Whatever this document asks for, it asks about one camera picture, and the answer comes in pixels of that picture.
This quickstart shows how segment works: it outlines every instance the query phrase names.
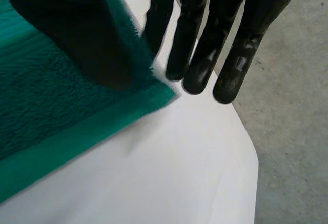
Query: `gloved hand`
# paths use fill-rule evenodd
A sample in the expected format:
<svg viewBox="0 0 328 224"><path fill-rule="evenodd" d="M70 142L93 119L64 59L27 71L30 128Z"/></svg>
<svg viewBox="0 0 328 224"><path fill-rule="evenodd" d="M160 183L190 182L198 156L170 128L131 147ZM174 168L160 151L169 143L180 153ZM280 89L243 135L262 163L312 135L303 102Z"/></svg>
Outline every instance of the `gloved hand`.
<svg viewBox="0 0 328 224"><path fill-rule="evenodd" d="M161 13L166 10L167 16L162 21L156 20L157 24L152 24L152 18L149 15L155 10L154 8L160 10L161 7L154 6L158 0L151 1L152 6L147 14L144 35L150 45L156 42L156 47L154 47L156 50L153 51L156 55L172 12L173 3L172 0L160 0L166 5L162 7L164 9ZM190 94L199 94L204 90L242 1L210 0L210 13L205 29L188 64L206 0L181 0L181 14L166 69L166 77L169 80L183 79L184 89ZM290 0L246 0L239 30L214 87L213 95L218 102L228 104L236 98L265 32L289 2ZM157 18L164 18L159 12L157 15ZM150 29L158 24L160 24L160 34Z"/></svg>

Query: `green towel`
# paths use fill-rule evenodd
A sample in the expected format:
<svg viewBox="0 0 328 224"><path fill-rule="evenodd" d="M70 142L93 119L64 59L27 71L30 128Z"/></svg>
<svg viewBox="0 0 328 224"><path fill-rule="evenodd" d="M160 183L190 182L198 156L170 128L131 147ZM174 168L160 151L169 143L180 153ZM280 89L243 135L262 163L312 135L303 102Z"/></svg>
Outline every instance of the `green towel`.
<svg viewBox="0 0 328 224"><path fill-rule="evenodd" d="M0 203L174 97L152 76L148 48L122 0L109 1L140 77L124 92L91 84L0 0Z"/></svg>

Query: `black rubber glove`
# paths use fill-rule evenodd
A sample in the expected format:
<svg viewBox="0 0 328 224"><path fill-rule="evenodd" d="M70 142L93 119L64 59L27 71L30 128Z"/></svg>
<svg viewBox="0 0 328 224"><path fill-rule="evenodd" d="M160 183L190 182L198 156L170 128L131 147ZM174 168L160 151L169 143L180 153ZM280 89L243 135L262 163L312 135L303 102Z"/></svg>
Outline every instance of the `black rubber glove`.
<svg viewBox="0 0 328 224"><path fill-rule="evenodd" d="M120 90L131 85L129 49L120 42L104 0L10 0L24 19L49 36L84 76Z"/></svg>
<svg viewBox="0 0 328 224"><path fill-rule="evenodd" d="M168 1L167 11L171 14L171 0L161 1ZM242 1L210 0L210 13L205 29L188 65L206 0L181 0L181 14L166 70L169 80L184 78L184 89L190 94L199 94L205 89ZM289 2L290 0L246 0L241 25L213 91L218 102L228 104L236 98L266 30ZM163 18L165 23L160 24L158 41L151 40L156 42L157 50L164 33L162 25L167 25L169 16Z"/></svg>

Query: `white cloth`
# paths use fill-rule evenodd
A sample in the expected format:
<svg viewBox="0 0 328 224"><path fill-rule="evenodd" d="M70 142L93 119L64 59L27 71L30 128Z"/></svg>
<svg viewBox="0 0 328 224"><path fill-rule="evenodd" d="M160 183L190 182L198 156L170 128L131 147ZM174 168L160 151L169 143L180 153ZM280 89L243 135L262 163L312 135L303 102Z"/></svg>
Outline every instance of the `white cloth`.
<svg viewBox="0 0 328 224"><path fill-rule="evenodd" d="M148 0L126 0L141 25ZM168 58L175 4L155 64ZM0 207L6 224L252 224L258 160L232 105L199 96L148 115Z"/></svg>

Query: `concrete floor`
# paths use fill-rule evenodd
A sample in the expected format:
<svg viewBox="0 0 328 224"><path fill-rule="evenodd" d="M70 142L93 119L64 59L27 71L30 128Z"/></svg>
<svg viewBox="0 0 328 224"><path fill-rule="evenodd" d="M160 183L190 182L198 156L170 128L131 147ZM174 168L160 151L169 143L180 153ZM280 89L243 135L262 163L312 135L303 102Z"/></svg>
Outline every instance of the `concrete floor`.
<svg viewBox="0 0 328 224"><path fill-rule="evenodd" d="M328 223L328 0L292 0L270 26L233 105L259 158L255 223Z"/></svg>

